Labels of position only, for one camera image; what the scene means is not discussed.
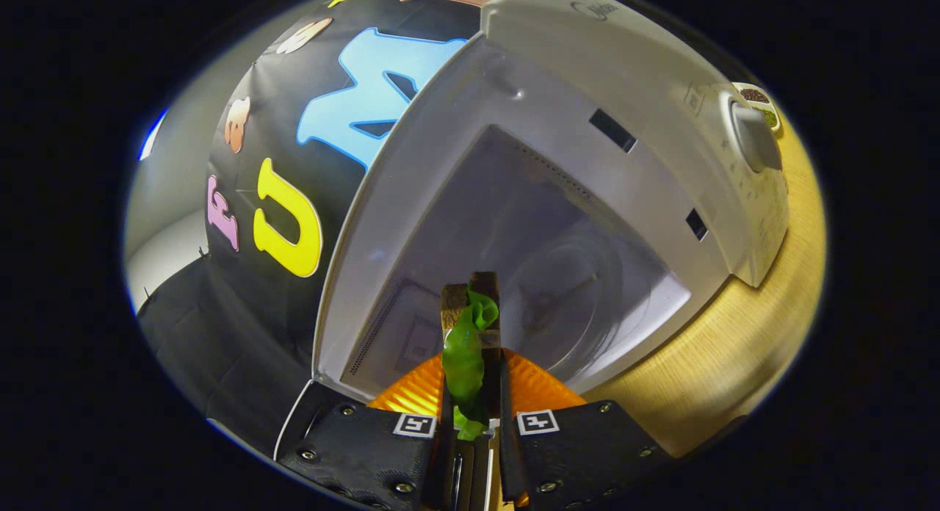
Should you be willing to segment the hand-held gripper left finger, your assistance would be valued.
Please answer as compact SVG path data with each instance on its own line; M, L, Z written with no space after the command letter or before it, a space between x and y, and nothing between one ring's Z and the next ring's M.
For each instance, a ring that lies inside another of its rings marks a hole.
M302 388L275 460L355 507L449 508L452 417L440 356L369 403L318 380Z

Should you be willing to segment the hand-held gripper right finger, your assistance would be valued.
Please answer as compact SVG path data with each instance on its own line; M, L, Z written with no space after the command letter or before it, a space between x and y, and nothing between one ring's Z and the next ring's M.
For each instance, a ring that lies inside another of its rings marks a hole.
M516 508L611 507L673 465L618 402L585 401L507 348L499 396L501 499Z

